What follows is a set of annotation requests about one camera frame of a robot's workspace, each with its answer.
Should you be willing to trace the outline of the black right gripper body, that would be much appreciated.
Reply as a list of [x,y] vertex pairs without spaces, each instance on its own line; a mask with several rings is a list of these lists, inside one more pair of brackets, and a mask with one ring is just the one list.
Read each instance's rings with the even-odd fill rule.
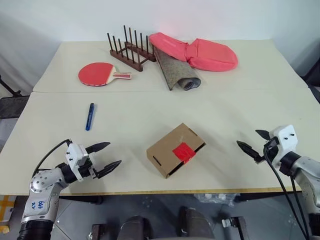
[[263,155],[265,159],[274,159],[279,152],[279,140],[275,136],[269,139],[263,146]]

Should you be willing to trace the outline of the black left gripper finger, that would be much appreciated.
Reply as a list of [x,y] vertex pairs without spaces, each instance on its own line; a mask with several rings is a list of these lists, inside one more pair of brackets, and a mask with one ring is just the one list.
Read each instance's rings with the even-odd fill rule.
[[112,171],[114,171],[120,164],[121,164],[121,160],[118,161],[114,161],[108,165],[106,165],[102,170],[98,171],[96,173],[96,177],[98,179],[110,174]]
[[86,152],[88,154],[91,154],[91,153],[96,153],[96,152],[99,152],[101,150],[103,150],[104,148],[106,148],[108,145],[110,145],[110,142],[100,142],[100,143],[96,143],[96,144],[93,144],[91,146],[88,146],[86,148]]

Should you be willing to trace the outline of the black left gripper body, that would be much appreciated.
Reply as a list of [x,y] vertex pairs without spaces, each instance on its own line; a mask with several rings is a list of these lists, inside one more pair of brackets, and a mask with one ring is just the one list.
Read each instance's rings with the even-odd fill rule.
[[85,157],[78,164],[78,172],[81,177],[87,178],[91,177],[92,179],[97,179],[97,170],[96,170],[96,160],[95,152],[88,152]]

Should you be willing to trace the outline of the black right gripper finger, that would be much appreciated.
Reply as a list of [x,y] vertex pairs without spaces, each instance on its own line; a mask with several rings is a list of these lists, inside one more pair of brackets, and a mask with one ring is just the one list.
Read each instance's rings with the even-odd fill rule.
[[263,157],[260,156],[260,154],[255,151],[250,145],[248,145],[247,143],[245,142],[242,142],[242,141],[239,141],[237,140],[236,141],[237,145],[240,147],[240,149],[246,153],[248,156],[250,156],[251,158],[253,158],[253,160],[256,162],[256,163],[261,163],[263,161]]
[[269,141],[270,140],[270,134],[267,130],[263,130],[263,129],[256,129],[255,132],[261,136],[263,139]]

